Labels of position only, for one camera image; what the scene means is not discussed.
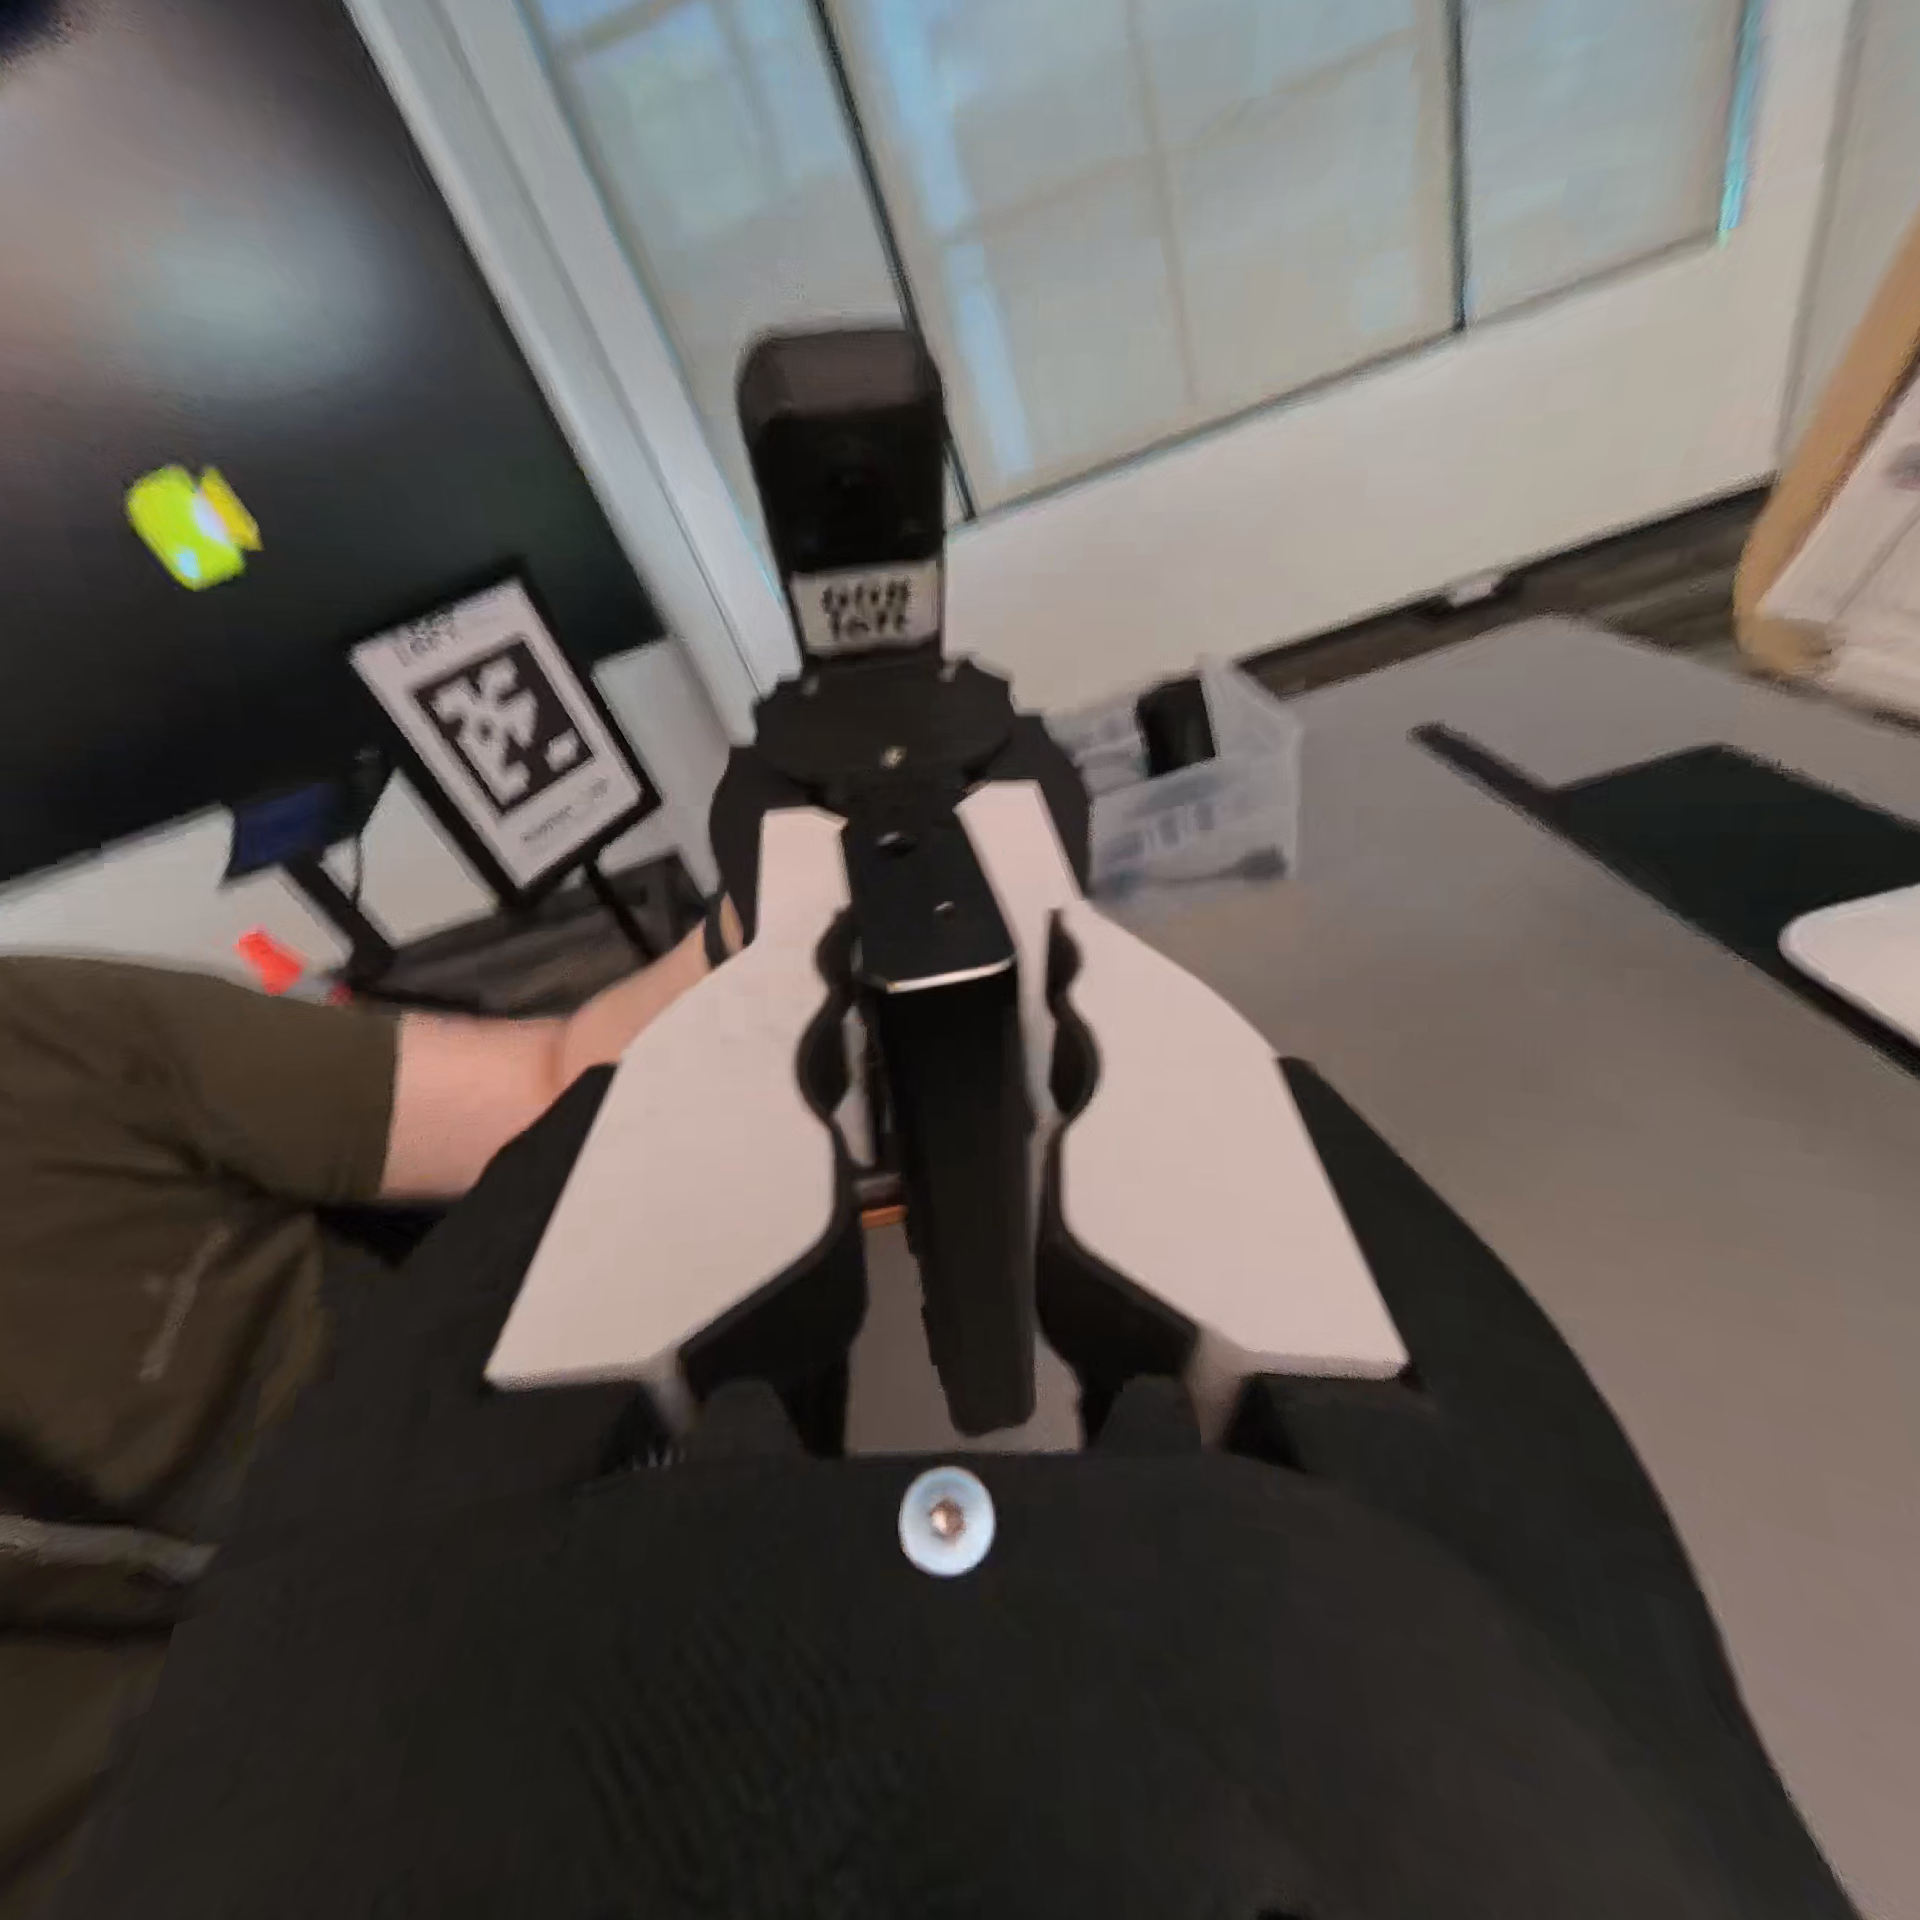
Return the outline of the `white board stand base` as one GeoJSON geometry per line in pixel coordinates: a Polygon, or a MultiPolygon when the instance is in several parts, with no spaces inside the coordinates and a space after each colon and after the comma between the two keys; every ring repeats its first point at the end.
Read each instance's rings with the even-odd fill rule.
{"type": "Polygon", "coordinates": [[[1805,913],[1778,949],[1802,981],[1918,1049],[1918,884],[1805,913]]]}

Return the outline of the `large black wall screen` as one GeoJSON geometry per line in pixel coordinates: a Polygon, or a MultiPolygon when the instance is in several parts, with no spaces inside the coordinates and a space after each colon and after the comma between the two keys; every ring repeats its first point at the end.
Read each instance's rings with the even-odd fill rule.
{"type": "Polygon", "coordinates": [[[348,8],[4,4],[4,880],[332,776],[348,644],[504,572],[575,666],[665,635],[348,8]],[[167,465],[238,580],[129,530],[167,465]]]}

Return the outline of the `black framed marker sign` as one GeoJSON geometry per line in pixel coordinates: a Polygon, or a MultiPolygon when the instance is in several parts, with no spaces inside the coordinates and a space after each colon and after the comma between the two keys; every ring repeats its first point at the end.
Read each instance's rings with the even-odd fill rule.
{"type": "Polygon", "coordinates": [[[513,572],[350,642],[345,663],[420,803],[508,913],[594,873],[662,807],[513,572]]]}

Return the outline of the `clear plastic bin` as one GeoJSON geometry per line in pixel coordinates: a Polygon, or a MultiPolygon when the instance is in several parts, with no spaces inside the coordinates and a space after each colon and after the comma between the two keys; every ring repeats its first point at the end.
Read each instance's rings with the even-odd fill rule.
{"type": "Polygon", "coordinates": [[[1186,674],[1207,683],[1218,754],[1165,780],[1145,776],[1135,732],[1135,698],[1152,683],[1046,713],[1087,789],[1087,893],[1096,901],[1274,880],[1298,860],[1301,715],[1232,663],[1186,674]]]}

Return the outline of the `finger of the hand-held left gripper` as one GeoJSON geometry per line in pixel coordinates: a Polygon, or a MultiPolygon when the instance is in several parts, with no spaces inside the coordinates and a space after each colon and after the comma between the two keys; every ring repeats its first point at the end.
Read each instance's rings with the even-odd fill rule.
{"type": "Polygon", "coordinates": [[[759,823],[756,978],[809,978],[815,951],[847,908],[846,820],[820,807],[776,807],[759,823]]]}
{"type": "Polygon", "coordinates": [[[1045,965],[1073,873],[1042,789],[980,786],[959,801],[959,823],[1021,962],[1045,965]]]}

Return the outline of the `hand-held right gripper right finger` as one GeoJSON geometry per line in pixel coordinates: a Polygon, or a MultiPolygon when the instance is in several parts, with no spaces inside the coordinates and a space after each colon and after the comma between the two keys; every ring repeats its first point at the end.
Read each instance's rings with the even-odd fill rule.
{"type": "Polygon", "coordinates": [[[1205,1441],[1263,1377],[1397,1381],[1408,1346],[1277,1053],[1089,905],[1046,931],[1038,1311],[1093,1442],[1172,1381],[1205,1441]]]}

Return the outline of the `person's olive shirt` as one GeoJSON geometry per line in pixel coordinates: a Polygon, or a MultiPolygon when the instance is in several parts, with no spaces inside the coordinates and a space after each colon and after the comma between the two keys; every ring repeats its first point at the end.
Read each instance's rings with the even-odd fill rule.
{"type": "Polygon", "coordinates": [[[2,1877],[45,1915],[385,1167],[396,1019],[2,968],[2,1877]]]}

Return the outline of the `wooden instruction board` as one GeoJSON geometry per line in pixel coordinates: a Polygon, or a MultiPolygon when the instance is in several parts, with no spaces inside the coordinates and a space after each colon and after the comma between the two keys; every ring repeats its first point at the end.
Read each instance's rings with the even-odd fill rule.
{"type": "Polygon", "coordinates": [[[1916,226],[1750,529],[1735,644],[1768,680],[1916,725],[1916,226]]]}

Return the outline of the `frosted glass window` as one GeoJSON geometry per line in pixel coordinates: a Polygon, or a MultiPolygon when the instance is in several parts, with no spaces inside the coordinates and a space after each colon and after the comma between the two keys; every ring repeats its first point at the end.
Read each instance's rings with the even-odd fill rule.
{"type": "Polygon", "coordinates": [[[736,369],[919,322],[991,512],[1724,233],[1744,4],[542,3],[756,516],[736,369]]]}

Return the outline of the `yellow sticker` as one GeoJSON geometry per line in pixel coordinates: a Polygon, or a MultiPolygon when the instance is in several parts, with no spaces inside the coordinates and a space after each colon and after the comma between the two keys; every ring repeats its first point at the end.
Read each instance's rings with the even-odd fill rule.
{"type": "Polygon", "coordinates": [[[262,551],[258,524],[217,467],[167,465],[125,492],[125,519],[167,577],[205,592],[238,580],[262,551]]]}

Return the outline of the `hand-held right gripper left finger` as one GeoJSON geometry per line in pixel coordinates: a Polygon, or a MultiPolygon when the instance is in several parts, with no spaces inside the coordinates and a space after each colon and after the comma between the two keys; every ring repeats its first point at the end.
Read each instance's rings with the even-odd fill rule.
{"type": "Polygon", "coordinates": [[[871,1301],[847,1091],[847,916],[756,940],[612,1071],[486,1359],[501,1394],[633,1385],[686,1435],[765,1385],[809,1455],[847,1444],[871,1301]]]}

